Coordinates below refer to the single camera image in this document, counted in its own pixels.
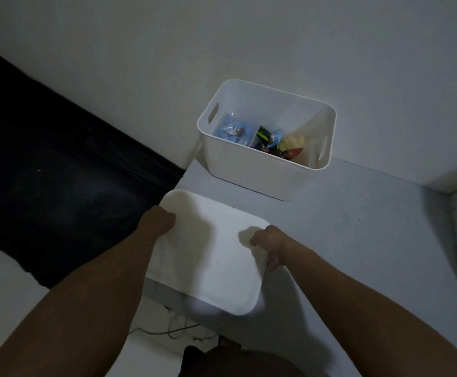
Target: forearm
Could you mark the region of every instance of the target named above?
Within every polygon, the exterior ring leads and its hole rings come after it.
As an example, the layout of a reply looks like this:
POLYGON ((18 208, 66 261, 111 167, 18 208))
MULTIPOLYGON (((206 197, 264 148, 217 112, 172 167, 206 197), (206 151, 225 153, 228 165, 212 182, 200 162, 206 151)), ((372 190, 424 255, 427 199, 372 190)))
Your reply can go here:
POLYGON ((290 239, 285 264, 364 377, 457 375, 457 349, 413 314, 290 239))
POLYGON ((105 375, 129 332, 154 243, 135 232, 50 290, 0 347, 0 375, 105 375))

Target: plastic bin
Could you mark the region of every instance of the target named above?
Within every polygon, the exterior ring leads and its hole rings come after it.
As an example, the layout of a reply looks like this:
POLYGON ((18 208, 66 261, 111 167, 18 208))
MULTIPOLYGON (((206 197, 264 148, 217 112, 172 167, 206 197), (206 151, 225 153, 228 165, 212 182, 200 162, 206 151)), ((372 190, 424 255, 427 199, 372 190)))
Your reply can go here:
POLYGON ((239 79, 220 86, 197 121, 209 172, 223 180, 288 201, 330 162, 337 113, 326 103, 239 79), (227 114, 271 132, 303 136, 302 153, 285 160, 215 136, 227 114))

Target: table top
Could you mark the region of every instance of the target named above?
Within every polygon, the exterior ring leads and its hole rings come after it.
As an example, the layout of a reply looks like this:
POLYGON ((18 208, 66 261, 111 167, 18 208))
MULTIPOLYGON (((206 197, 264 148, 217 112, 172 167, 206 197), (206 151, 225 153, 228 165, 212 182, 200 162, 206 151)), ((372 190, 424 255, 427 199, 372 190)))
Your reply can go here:
MULTIPOLYGON (((283 202, 213 177, 202 151, 176 188, 278 226, 457 347, 457 256, 447 195, 332 159, 283 202)), ((359 375, 285 268, 265 276, 257 306, 242 317, 150 279, 143 293, 249 349, 276 353, 307 375, 359 375)))

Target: person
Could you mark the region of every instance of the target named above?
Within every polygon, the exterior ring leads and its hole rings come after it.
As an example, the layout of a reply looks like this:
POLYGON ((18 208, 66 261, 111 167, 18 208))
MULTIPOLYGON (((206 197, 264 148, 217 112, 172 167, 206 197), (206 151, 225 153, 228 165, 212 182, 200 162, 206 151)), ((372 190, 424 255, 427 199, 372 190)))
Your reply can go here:
MULTIPOLYGON (((0 376, 104 376, 119 355, 142 295, 157 238, 176 216, 145 212, 125 240, 69 274, 0 347, 0 376)), ((269 226, 251 239, 286 266, 364 377, 457 375, 457 349, 400 305, 269 226)), ((302 375, 267 353, 215 348, 183 376, 302 375)))

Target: floor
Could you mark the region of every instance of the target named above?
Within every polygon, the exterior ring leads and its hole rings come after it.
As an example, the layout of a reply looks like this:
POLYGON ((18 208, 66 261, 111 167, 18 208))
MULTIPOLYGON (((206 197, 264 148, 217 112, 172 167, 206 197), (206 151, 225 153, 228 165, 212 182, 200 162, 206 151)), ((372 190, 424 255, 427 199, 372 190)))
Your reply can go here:
MULTIPOLYGON (((46 293, 46 288, 25 273, 13 259, 0 252, 0 345, 46 293)), ((131 329, 140 327, 149 332, 163 332, 182 328, 185 324, 190 326, 195 323, 143 298, 131 329)), ((195 345, 207 351, 218 344, 218 336, 201 326, 175 332, 171 336, 176 339, 139 331, 132 333, 108 376, 176 376, 186 346, 195 345)))

